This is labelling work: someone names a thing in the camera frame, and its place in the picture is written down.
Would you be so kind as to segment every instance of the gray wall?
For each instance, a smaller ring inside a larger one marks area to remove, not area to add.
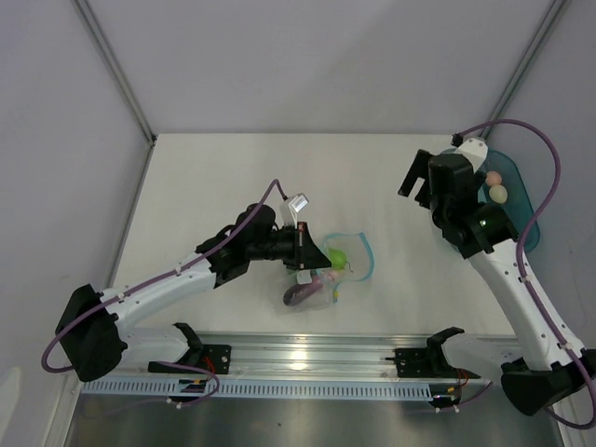
[[[34,446],[56,397],[41,352],[72,290],[104,282],[146,148],[67,0],[1,8],[0,377],[24,379],[2,445]]]
[[[507,112],[544,130],[561,154],[561,186],[539,221],[542,240],[529,258],[563,318],[591,347],[596,346],[594,23],[594,2],[571,4]],[[490,143],[516,160],[537,207],[552,182],[549,150],[534,135],[509,126],[497,128]],[[591,414],[585,407],[584,421]],[[588,445],[596,444],[591,434]]]
[[[157,133],[451,133],[550,0],[93,0]]]

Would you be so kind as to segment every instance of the slotted metal strip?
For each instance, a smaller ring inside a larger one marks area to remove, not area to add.
[[[221,379],[219,398],[323,399],[323,400],[432,400],[428,384],[404,382],[303,382],[292,380]],[[104,377],[83,385],[83,394],[130,396],[198,397],[203,393],[183,392],[188,384],[176,378]]]

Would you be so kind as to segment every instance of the white table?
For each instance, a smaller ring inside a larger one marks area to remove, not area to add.
[[[450,326],[513,334],[492,293],[397,190],[417,149],[439,152],[447,135],[163,134],[157,139],[116,276],[127,284],[170,267],[232,224],[279,178],[304,192],[301,213],[316,242],[363,231],[376,268],[343,286],[339,303],[290,311],[281,262],[253,262],[216,291],[164,309],[145,326],[185,321],[200,332],[428,334]],[[277,192],[268,204],[275,210]]]

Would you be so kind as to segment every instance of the egg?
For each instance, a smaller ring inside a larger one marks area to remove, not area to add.
[[[489,186],[495,186],[496,184],[501,184],[502,182],[503,178],[496,170],[489,170],[486,173],[486,184]]]
[[[503,204],[507,202],[507,189],[502,184],[491,186],[491,189],[488,190],[488,195],[495,203]]]

